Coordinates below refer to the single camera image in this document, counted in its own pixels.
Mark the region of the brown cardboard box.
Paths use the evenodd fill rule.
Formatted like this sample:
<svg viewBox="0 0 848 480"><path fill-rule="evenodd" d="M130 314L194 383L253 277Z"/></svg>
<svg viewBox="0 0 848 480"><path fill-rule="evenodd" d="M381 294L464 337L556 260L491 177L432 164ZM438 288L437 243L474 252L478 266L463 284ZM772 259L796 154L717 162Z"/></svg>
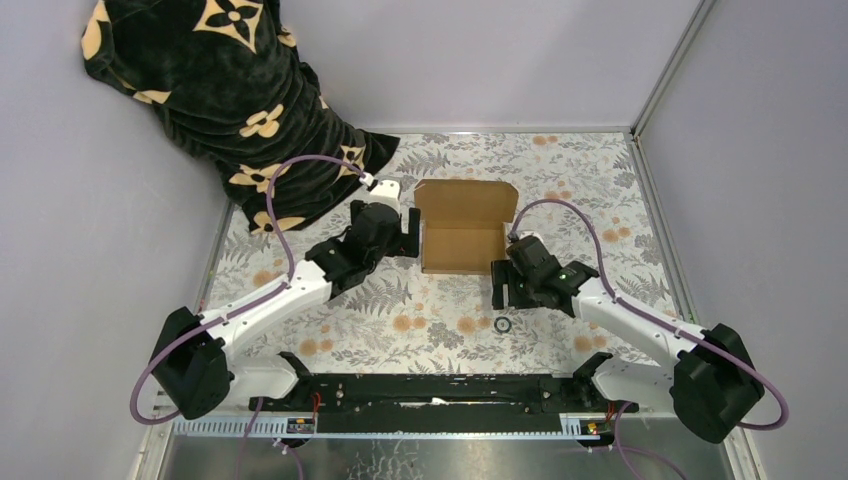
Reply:
<svg viewBox="0 0 848 480"><path fill-rule="evenodd" d="M491 274L505 258L506 229L519 193L504 181L424 179L414 189L421 212L421 270L425 274Z"/></svg>

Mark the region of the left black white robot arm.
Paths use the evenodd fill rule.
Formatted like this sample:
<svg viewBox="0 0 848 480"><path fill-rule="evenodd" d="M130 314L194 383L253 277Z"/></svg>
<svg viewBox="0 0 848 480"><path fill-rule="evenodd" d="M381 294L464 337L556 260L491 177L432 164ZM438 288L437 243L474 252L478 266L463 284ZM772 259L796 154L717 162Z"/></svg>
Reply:
<svg viewBox="0 0 848 480"><path fill-rule="evenodd" d="M418 208L402 216L384 203L353 202L350 225L310 248L287 277L217 309L169 314L144 374L186 420L254 398L301 409L311 387L292 361L281 354L252 358L247 348L282 321L358 287L384 258L418 257L420 222Z"/></svg>

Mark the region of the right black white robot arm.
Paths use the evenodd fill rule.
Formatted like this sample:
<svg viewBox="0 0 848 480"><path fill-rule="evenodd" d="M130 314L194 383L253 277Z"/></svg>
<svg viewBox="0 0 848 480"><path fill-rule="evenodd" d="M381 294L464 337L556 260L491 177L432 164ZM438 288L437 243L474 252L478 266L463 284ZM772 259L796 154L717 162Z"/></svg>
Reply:
<svg viewBox="0 0 848 480"><path fill-rule="evenodd" d="M597 412L610 401L674 414L700 439L718 444L763 398L765 387L739 334L657 313L610 292L601 274L579 261L561 264L542 240L525 236L491 264L496 310L546 308L593 322L646 354L650 364L599 353L572 374L575 402Z"/></svg>

